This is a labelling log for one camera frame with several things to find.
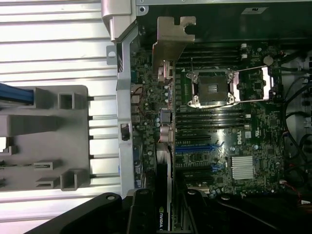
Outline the blue expansion slot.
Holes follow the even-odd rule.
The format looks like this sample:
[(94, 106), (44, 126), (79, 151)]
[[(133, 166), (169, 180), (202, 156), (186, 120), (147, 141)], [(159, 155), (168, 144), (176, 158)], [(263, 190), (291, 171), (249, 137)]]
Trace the blue expansion slot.
[(208, 144), (202, 146), (178, 146), (175, 148), (176, 153), (192, 153), (192, 152), (210, 152), (223, 146), (221, 144)]

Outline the silver heatsink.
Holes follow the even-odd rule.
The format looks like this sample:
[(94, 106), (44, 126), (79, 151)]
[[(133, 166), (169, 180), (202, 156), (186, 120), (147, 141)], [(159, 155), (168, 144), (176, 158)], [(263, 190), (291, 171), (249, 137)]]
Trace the silver heatsink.
[(231, 170), (234, 180), (255, 178), (254, 158), (252, 156), (232, 157)]

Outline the green motherboard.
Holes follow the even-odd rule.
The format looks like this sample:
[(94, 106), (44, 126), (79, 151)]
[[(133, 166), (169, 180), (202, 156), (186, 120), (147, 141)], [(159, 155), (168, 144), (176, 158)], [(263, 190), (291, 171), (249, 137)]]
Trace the green motherboard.
[[(268, 194), (278, 191), (283, 175), (281, 71), (279, 92), (271, 101), (238, 103), (226, 107), (189, 107), (191, 57), (195, 70), (231, 69), (262, 66), (271, 56), (271, 68), (279, 68), (282, 50), (277, 44), (217, 43), (188, 46), (175, 67), (175, 148), (221, 144), (210, 152), (176, 153), (174, 171), (181, 173), (188, 188), (211, 197), (220, 193)], [(141, 49), (131, 55), (131, 120), (135, 187), (154, 186), (156, 144), (159, 139), (159, 111), (167, 107), (167, 88), (158, 84), (152, 72), (152, 52)], [(234, 180), (232, 157), (252, 156), (255, 178)]]

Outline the grey plastic parts rack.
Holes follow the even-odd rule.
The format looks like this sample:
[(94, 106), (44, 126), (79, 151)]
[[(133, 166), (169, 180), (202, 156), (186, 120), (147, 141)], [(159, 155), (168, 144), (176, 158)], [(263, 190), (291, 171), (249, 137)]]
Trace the grey plastic parts rack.
[(88, 90), (83, 85), (30, 86), (34, 104), (0, 108), (0, 192), (74, 191), (90, 184)]

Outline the CPU socket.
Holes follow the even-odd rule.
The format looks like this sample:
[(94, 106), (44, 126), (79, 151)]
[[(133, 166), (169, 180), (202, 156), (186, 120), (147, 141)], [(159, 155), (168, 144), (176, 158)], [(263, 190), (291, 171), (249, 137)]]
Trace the CPU socket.
[(186, 104), (197, 109), (212, 109), (240, 102), (239, 72), (231, 69), (201, 69), (185, 74), (190, 80)]

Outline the open grey PC case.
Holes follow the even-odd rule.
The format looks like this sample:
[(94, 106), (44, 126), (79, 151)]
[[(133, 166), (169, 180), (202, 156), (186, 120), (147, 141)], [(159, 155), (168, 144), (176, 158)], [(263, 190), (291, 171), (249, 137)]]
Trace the open grey PC case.
[[(131, 120), (131, 55), (152, 52), (157, 39), (158, 17), (195, 17), (185, 32), (195, 44), (257, 43), (279, 45), (283, 86), (283, 175), (278, 196), (286, 203), (287, 234), (312, 234), (312, 0), (101, 0), (102, 19), (115, 44), (108, 57), (117, 65), (117, 118), (122, 189), (135, 190), (133, 125)], [(182, 193), (189, 190), (181, 173), (174, 171), (172, 229), (156, 234), (192, 234), (183, 228)]]

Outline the metal socket cover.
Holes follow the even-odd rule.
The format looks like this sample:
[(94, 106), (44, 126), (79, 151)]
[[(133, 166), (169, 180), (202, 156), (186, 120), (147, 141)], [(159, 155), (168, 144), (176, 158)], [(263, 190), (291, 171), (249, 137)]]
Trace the metal socket cover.
[(231, 73), (235, 104), (271, 101), (279, 92), (279, 68), (262, 65)]

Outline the hard disk in blue caddy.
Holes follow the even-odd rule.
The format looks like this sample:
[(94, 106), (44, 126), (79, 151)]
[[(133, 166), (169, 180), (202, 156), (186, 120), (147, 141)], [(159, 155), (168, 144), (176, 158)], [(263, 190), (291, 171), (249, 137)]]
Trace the hard disk in blue caddy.
[(0, 108), (34, 104), (34, 91), (0, 83)]

